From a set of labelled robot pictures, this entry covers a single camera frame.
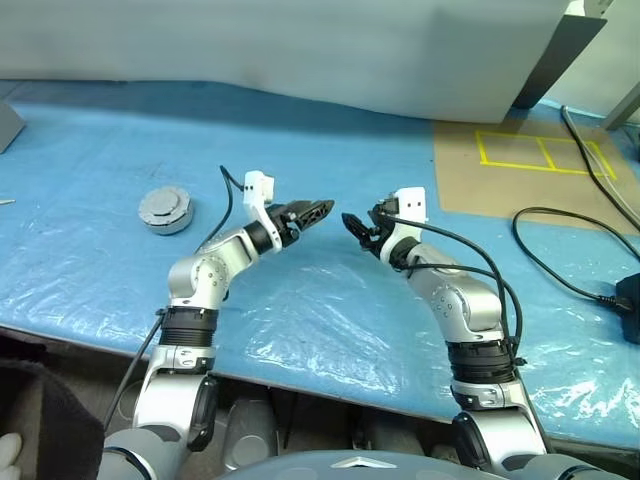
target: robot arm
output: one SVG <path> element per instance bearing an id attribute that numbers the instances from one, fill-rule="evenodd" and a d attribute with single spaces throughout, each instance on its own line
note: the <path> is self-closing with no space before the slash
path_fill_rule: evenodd
<path id="1" fill-rule="evenodd" d="M 394 221 L 426 220 L 423 188 L 398 190 L 375 205 L 369 216 L 373 228 L 352 214 L 342 218 L 363 249 L 406 272 L 409 285 L 429 305 L 440 327 L 451 363 L 451 392 L 461 408 L 453 419 L 461 461 L 500 477 L 526 478 L 523 468 L 531 459 L 555 455 L 545 455 L 511 340 L 501 326 L 498 297 L 484 282 L 455 269 L 454 259 L 421 243 L 420 228 Z M 411 268 L 421 264 L 451 268 Z"/>
<path id="2" fill-rule="evenodd" d="M 213 436 L 217 383 L 213 335 L 233 278 L 269 250 L 279 252 L 326 217 L 333 201 L 270 205 L 274 179 L 248 172 L 244 206 L 251 223 L 213 238 L 169 272 L 169 306 L 136 403 L 132 428 L 105 441 L 99 479 L 173 479 L 188 451 Z"/>

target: plastic wrap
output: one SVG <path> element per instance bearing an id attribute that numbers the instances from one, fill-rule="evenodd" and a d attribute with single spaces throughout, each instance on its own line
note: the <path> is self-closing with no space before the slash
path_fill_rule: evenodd
<path id="1" fill-rule="evenodd" d="M 422 184 L 430 221 L 485 247 L 518 292 L 522 373 L 544 426 L 637 446 L 638 347 L 623 341 L 615 315 L 540 273 L 506 220 L 440 211 L 428 122 L 211 84 L 24 83 L 7 100 L 28 128 L 0 159 L 1 196 L 17 200 L 0 207 L 4 326 L 134 351 L 166 304 L 169 268 L 226 207 L 217 165 L 237 176 L 260 168 L 276 177 L 277 201 L 337 203 L 296 244 L 236 278 L 220 314 L 216 371 L 450 418 L 446 348 L 428 308 L 360 251 L 339 216 L 364 216 L 388 192 Z M 148 232 L 136 213 L 165 184 L 196 202 L 192 225 L 171 237 Z M 236 208 L 229 227 L 245 223 Z M 638 268 L 599 232 L 523 222 L 522 235 L 588 289 L 609 293 Z M 482 266 L 464 247 L 423 238 Z"/>

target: black cable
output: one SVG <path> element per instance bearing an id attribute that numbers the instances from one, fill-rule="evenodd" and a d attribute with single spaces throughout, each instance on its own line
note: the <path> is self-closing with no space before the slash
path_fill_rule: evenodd
<path id="1" fill-rule="evenodd" d="M 495 275 L 488 270 L 483 270 L 481 268 L 470 267 L 468 265 L 449 265 L 446 263 L 419 263 L 416 265 L 409 265 L 407 267 L 401 268 L 400 270 L 420 270 L 423 268 L 433 268 L 433 269 L 447 269 L 447 270 L 460 270 L 465 272 L 473 272 L 478 273 L 480 275 L 486 275 L 487 277 L 491 277 L 495 279 Z M 522 330 L 523 330 L 523 318 L 522 318 L 522 306 L 520 305 L 520 300 L 518 300 L 518 296 L 516 292 L 511 288 L 511 285 L 507 283 L 506 280 L 502 281 L 504 284 L 504 288 L 507 290 L 507 293 L 511 297 L 511 302 L 513 303 L 513 309 L 516 313 L 516 343 L 513 346 L 513 354 L 516 355 L 518 353 L 518 347 L 522 340 Z"/>
<path id="2" fill-rule="evenodd" d="M 236 186 L 238 190 L 240 190 L 241 192 L 244 191 L 244 185 L 241 184 L 239 181 L 237 181 L 235 178 L 233 178 L 233 175 L 231 175 L 229 173 L 229 170 L 227 170 L 223 165 L 220 165 L 220 171 L 222 172 L 222 175 L 228 178 L 231 181 L 231 183 L 233 183 Z"/>
<path id="3" fill-rule="evenodd" d="M 589 161 L 589 153 L 587 152 L 584 144 L 582 143 L 582 140 L 580 139 L 580 136 L 578 135 L 578 132 L 575 129 L 575 126 L 572 124 L 571 117 L 569 117 L 569 111 L 566 105 L 562 106 L 561 117 L 562 117 L 562 121 L 569 129 L 569 133 L 571 134 L 571 137 L 575 140 L 576 144 L 578 145 L 578 149 L 580 150 L 580 155 L 582 156 L 582 159 L 584 160 L 584 163 L 587 166 L 587 171 L 589 172 L 589 176 L 591 177 L 591 180 L 593 180 L 593 183 L 596 184 L 598 189 L 604 194 L 605 197 L 607 197 L 607 199 L 611 202 L 611 204 L 614 207 L 616 207 L 616 210 L 618 210 L 618 212 L 620 212 L 620 214 L 624 218 L 626 218 L 629 221 L 629 223 L 631 223 L 631 225 L 633 225 L 636 228 L 636 230 L 640 232 L 640 223 L 638 223 L 635 220 L 635 218 L 633 218 L 633 216 L 629 214 L 629 212 L 627 212 L 624 209 L 624 207 L 620 205 L 620 203 L 618 203 L 618 201 L 615 198 L 613 198 L 613 195 L 611 195 L 609 190 L 607 190 L 604 187 L 604 185 L 602 185 L 602 183 L 594 173 L 593 168 L 591 167 L 591 162 Z"/>
<path id="4" fill-rule="evenodd" d="M 559 216 L 565 216 L 565 217 L 578 218 L 580 220 L 584 220 L 585 222 L 590 222 L 594 225 L 598 225 L 599 227 L 607 230 L 609 233 L 615 236 L 618 240 L 620 240 L 620 242 L 622 242 L 622 244 L 626 246 L 629 249 L 629 251 L 638 259 L 638 261 L 640 261 L 640 252 L 638 252 L 638 250 L 634 248 L 631 242 L 629 242 L 626 238 L 624 238 L 624 236 L 620 232 L 618 232 L 616 229 L 610 227 L 604 222 L 601 222 L 600 220 L 587 217 L 586 215 L 580 215 L 579 213 L 568 212 L 566 210 L 559 210 L 557 208 L 548 208 L 548 207 L 524 208 L 520 210 L 518 213 L 516 213 L 515 216 L 513 217 L 513 220 L 511 221 L 511 232 L 513 233 L 513 238 L 515 239 L 516 243 L 522 249 L 522 251 L 531 260 L 537 263 L 545 272 L 547 272 L 549 275 L 555 278 L 562 285 L 567 287 L 569 290 L 577 293 L 578 295 L 590 298 L 591 300 L 595 300 L 598 303 L 614 306 L 615 297 L 608 297 L 606 295 L 598 295 L 596 293 L 587 292 L 586 290 L 583 290 L 581 288 L 576 287 L 575 285 L 572 285 L 567 280 L 562 278 L 559 274 L 557 274 L 555 271 L 553 271 L 546 263 L 540 260 L 531 250 L 529 250 L 529 248 L 527 248 L 527 246 L 522 241 L 522 238 L 520 238 L 520 232 L 518 231 L 518 220 L 522 215 L 526 215 L 528 213 L 542 213 L 546 215 L 559 215 Z"/>
<path id="5" fill-rule="evenodd" d="M 129 364 L 129 368 L 127 368 L 126 373 L 122 377 L 122 380 L 120 381 L 120 385 L 118 385 L 118 389 L 116 390 L 116 393 L 113 396 L 113 400 L 111 400 L 111 405 L 109 405 L 109 409 L 107 410 L 107 414 L 104 416 L 104 431 L 105 432 L 109 428 L 109 424 L 111 423 L 111 419 L 113 418 L 113 414 L 116 411 L 116 408 L 118 407 L 118 402 L 120 401 L 120 397 L 122 397 L 122 393 L 124 392 L 125 388 L 127 388 L 127 383 L 129 383 L 129 379 L 131 378 L 131 375 L 133 374 L 133 370 L 136 368 L 136 365 L 138 364 L 138 362 L 142 358 L 142 355 L 144 354 L 144 351 L 147 349 L 147 347 L 151 343 L 151 340 L 153 339 L 153 336 L 156 334 L 156 332 L 160 328 L 160 325 L 162 324 L 162 319 L 163 318 L 164 318 L 163 315 L 158 315 L 158 319 L 156 320 L 156 323 L 153 325 L 153 327 L 151 327 L 151 330 L 149 330 L 149 333 L 147 334 L 147 336 L 145 337 L 144 341 L 142 342 L 142 345 L 140 345 L 140 348 L 138 349 L 138 351 L 136 352 L 135 356 L 131 360 L 131 363 Z"/>
<path id="6" fill-rule="evenodd" d="M 244 185 L 238 182 L 229 171 L 222 165 L 220 165 L 220 172 L 222 173 L 222 178 L 224 179 L 224 184 L 227 187 L 227 210 L 224 212 L 222 219 L 218 222 L 218 224 L 214 227 L 211 232 L 205 237 L 205 239 L 198 245 L 194 253 L 197 253 L 209 240 L 215 237 L 220 229 L 224 227 L 224 224 L 227 223 L 229 219 L 229 215 L 231 215 L 231 211 L 233 210 L 233 192 L 231 191 L 231 184 L 233 183 L 240 191 L 244 191 Z"/>

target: black power adapter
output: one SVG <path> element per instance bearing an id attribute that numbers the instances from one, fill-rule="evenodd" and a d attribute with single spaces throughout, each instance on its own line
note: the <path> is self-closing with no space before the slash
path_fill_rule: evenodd
<path id="1" fill-rule="evenodd" d="M 624 339 L 640 344 L 640 273 L 616 283 L 616 298 L 624 305 L 624 308 L 617 309 L 622 319 Z"/>

